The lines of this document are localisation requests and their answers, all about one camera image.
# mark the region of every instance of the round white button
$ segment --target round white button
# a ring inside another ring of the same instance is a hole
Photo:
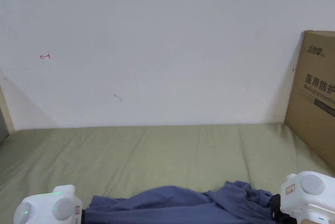
[[[14,224],[25,224],[29,220],[31,205],[28,202],[22,202],[14,213]]]
[[[74,212],[73,201],[69,198],[61,198],[56,201],[52,212],[58,221],[65,221]]]
[[[307,194],[320,195],[325,186],[322,179],[316,175],[309,174],[301,179],[301,188],[303,188],[303,191]]]

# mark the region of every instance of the green mattress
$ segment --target green mattress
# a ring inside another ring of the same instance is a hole
[[[73,184],[93,195],[130,197],[176,185],[198,192],[241,180],[279,192],[290,173],[332,170],[283,124],[127,126],[22,130],[0,146],[0,220],[23,198]]]

